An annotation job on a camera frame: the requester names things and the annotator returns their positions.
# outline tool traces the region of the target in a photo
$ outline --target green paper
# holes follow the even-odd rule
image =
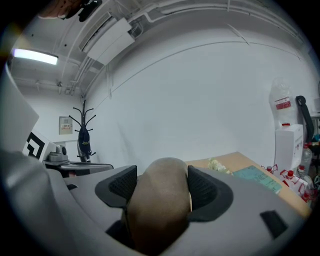
[[[271,177],[269,177],[263,171],[259,170],[253,165],[247,168],[235,171],[233,172],[233,175],[246,180],[256,181],[264,185],[268,189],[272,190],[276,194],[278,194],[282,188],[278,182],[273,180]]]

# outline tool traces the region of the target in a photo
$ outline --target white box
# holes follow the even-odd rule
[[[283,126],[275,130],[275,159],[278,174],[283,170],[296,169],[301,162],[304,147],[304,129],[302,124]]]

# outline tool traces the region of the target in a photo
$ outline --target wooden table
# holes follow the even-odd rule
[[[240,152],[234,152],[230,154],[217,156],[215,157],[215,159],[219,163],[224,165],[230,172],[236,172],[249,166],[257,167],[259,170],[263,171],[266,175],[270,176],[272,179],[274,179],[276,182],[278,182],[282,186],[282,189],[278,194],[279,197],[281,197],[284,201],[286,201],[305,219],[310,215],[311,209],[306,204],[306,202],[301,199],[301,197],[297,196],[288,186],[286,186],[283,182],[281,182],[276,176],[269,173],[260,165],[250,160]],[[208,168],[209,159],[207,158],[207,159],[201,159],[201,160],[186,161],[185,163],[188,166]]]

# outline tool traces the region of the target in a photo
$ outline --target plastic bag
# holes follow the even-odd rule
[[[297,104],[292,95],[291,87],[283,77],[277,77],[272,82],[270,104],[276,126],[281,127],[283,124],[293,125],[298,123]]]

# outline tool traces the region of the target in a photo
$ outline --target ceiling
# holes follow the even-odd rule
[[[180,13],[184,9],[183,6],[187,11],[211,8],[248,14],[248,10],[252,10],[257,17],[260,15],[261,19],[275,23],[275,26],[281,24],[284,30],[287,29],[292,36],[302,40],[299,32],[293,29],[293,21],[269,1],[102,0],[101,6],[85,22],[80,22],[78,15],[64,20],[35,17],[16,41],[13,49],[22,48],[55,55],[58,57],[57,65],[13,58],[9,67],[13,79],[19,87],[83,95],[103,68],[101,63],[90,59],[79,48],[93,26],[109,15],[117,20],[124,17],[132,25],[132,36],[138,37],[165,20],[163,18],[169,19],[172,14]]]

